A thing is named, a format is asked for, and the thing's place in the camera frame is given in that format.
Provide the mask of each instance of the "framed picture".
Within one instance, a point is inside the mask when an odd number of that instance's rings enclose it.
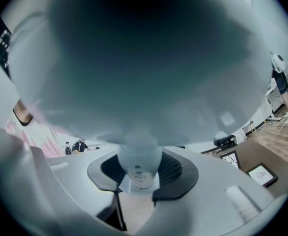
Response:
[[[241,169],[240,163],[239,163],[239,159],[238,159],[238,155],[237,155],[237,152],[235,150],[232,151],[232,152],[229,152],[227,154],[221,155],[221,159],[225,160],[228,163],[230,163],[234,167],[236,167],[238,169]]]
[[[260,185],[265,187],[271,185],[277,180],[277,176],[265,164],[260,163],[246,172],[249,176]]]

